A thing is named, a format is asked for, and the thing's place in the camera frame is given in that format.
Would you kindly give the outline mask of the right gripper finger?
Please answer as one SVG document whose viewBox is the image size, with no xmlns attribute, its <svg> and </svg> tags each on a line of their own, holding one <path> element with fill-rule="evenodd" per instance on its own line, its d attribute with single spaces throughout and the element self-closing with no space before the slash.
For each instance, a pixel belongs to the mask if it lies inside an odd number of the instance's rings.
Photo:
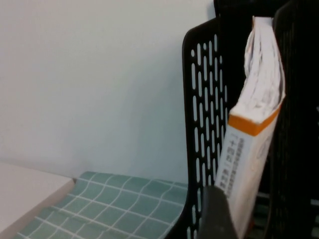
<svg viewBox="0 0 319 239">
<path fill-rule="evenodd" d="M 214 185 L 203 190 L 202 215 L 198 239 L 237 239 L 228 201 L 224 192 Z"/>
</svg>

